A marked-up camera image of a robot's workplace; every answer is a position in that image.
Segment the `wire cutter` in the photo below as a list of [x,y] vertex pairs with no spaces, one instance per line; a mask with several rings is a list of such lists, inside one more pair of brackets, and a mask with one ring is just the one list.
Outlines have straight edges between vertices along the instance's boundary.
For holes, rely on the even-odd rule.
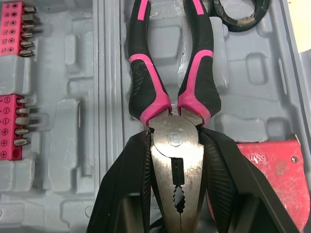
[[[192,54],[178,93],[178,115],[174,115],[148,50],[151,1],[135,0],[128,26],[129,112],[150,130],[129,139],[103,178],[88,233],[149,232],[151,186],[168,233],[195,232],[206,190],[219,232],[230,226],[241,183],[231,181],[221,156],[231,150],[240,160],[244,157],[232,139],[218,137],[224,148],[230,148],[221,150],[213,141],[217,132],[204,129],[221,109],[212,74],[213,31],[202,0],[184,0],[183,4],[192,33]],[[245,165],[246,171],[251,165]]]

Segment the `phillips bit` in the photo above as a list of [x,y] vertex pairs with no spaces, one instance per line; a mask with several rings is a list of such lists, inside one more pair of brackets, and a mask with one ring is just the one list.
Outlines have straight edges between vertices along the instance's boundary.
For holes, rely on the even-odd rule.
[[32,29],[32,28],[34,28],[34,27],[35,27],[34,24],[23,24],[23,25],[21,26],[21,28],[22,28],[23,30]]
[[16,147],[26,146],[30,143],[31,143],[31,140],[28,138],[27,139],[22,138],[22,139],[15,139],[14,140],[14,146],[16,146]]
[[15,119],[15,123],[17,125],[28,125],[30,121],[30,117],[18,117]]
[[22,19],[25,23],[36,23],[38,21],[37,16],[35,16],[34,14],[22,15]]
[[20,46],[26,49],[26,48],[33,47],[34,43],[32,41],[21,41]]
[[16,113],[17,113],[18,115],[21,115],[21,114],[28,114],[29,111],[30,111],[29,108],[18,108],[18,109],[16,109]]
[[24,134],[27,134],[27,133],[29,133],[29,130],[27,130],[27,129],[16,129],[15,130],[15,134],[16,135],[24,135]]
[[23,38],[32,38],[34,34],[33,33],[22,33],[20,36]]
[[34,52],[32,52],[31,50],[21,50],[19,51],[19,55],[21,57],[32,57],[34,56]]
[[31,99],[17,99],[16,102],[18,104],[31,103]]
[[23,10],[25,13],[37,13],[37,9],[33,6],[25,6]]

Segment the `tool case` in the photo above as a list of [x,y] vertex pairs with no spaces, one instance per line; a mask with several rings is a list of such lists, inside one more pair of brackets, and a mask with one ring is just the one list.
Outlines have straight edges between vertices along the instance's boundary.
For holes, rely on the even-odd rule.
[[[37,121],[27,126],[31,144],[22,148],[22,159],[0,161],[0,233],[84,233],[101,179],[128,139],[144,129],[128,112],[126,36],[134,0],[23,2],[37,8],[43,32],[33,39],[34,57],[0,56],[0,95],[31,99],[26,105]],[[233,17],[251,14],[244,1],[229,2],[223,4]],[[262,21],[245,32],[229,32],[218,17],[211,22],[222,110],[207,128],[236,142],[295,134],[311,187],[311,59],[297,52],[287,1],[271,0]],[[191,53],[182,0],[153,0],[148,34],[176,112]],[[206,215],[205,203],[198,232],[215,232]],[[153,198],[151,222],[159,217]]]

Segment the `bit holder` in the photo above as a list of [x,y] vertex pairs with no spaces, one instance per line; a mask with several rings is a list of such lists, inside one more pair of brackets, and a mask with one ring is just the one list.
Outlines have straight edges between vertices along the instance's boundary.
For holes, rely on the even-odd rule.
[[29,38],[37,17],[34,7],[25,6],[23,2],[4,3],[0,24],[0,56],[15,54],[21,57],[30,57],[34,53],[27,50],[33,46]]
[[22,138],[28,133],[23,128],[29,122],[26,102],[15,94],[0,96],[0,160],[21,160],[22,146],[30,143],[30,139]]

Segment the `black rubber grip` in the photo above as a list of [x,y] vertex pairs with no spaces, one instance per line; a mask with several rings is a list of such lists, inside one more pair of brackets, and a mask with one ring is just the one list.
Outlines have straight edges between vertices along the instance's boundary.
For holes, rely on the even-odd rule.
[[87,233],[129,232],[124,219],[125,211],[136,221],[133,224],[139,232],[149,233],[150,145],[151,135],[148,131],[140,132],[129,139],[102,180]]
[[[200,110],[196,104],[201,104],[210,113],[210,116],[201,117],[203,120],[206,118],[209,120],[221,109],[221,100],[213,78],[213,29],[201,0],[184,0],[184,9],[192,33],[192,53],[187,73],[178,93],[178,108],[184,107],[195,112],[195,110]],[[194,90],[191,90],[193,82],[195,83]],[[195,99],[190,96],[193,91]]]
[[268,11],[270,0],[254,0],[255,10],[249,17],[242,19],[233,19],[228,16],[221,3],[221,0],[213,0],[212,16],[217,16],[222,19],[231,32],[244,32],[258,24]]
[[207,194],[219,233],[298,233],[266,177],[228,136],[199,132]]
[[[147,32],[150,10],[149,0],[135,0],[128,27],[128,54],[132,70],[129,112],[144,124],[148,124],[150,118],[171,105],[148,49]],[[145,112],[144,119],[142,119],[143,112],[157,98],[161,102],[153,106],[153,111]]]

